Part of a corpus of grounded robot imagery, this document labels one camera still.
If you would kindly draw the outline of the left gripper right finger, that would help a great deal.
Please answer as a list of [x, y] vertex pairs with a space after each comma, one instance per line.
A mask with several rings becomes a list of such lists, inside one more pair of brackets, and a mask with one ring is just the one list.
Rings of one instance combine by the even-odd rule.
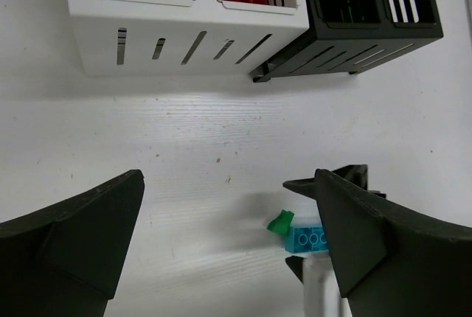
[[470, 316], [471, 228], [378, 197], [386, 258], [359, 284], [339, 284], [353, 316]]

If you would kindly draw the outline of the small green lego piece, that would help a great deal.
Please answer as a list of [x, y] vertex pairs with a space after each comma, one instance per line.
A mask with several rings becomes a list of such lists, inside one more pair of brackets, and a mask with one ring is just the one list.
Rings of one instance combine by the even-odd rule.
[[283, 209], [279, 215], [267, 225], [267, 229], [284, 237], [287, 235], [293, 219], [294, 213]]

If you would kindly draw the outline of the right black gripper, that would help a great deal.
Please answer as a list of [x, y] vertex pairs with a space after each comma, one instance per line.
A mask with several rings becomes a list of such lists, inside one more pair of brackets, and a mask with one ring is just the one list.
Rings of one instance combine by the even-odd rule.
[[361, 283], [386, 258], [385, 219], [364, 202], [378, 198], [367, 190], [367, 173], [365, 165], [349, 165], [283, 183], [315, 200], [339, 284]]

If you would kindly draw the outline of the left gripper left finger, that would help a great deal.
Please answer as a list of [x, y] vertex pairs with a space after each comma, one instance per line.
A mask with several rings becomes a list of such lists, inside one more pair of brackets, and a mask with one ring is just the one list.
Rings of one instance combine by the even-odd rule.
[[144, 196], [141, 170], [1, 223], [2, 316], [103, 316]]

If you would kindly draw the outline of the cyan lego brick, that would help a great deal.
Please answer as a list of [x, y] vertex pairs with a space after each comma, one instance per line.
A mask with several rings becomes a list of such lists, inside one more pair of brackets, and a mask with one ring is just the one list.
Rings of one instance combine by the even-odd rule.
[[321, 224], [291, 226], [285, 237], [285, 250], [292, 254], [327, 252], [327, 239]]

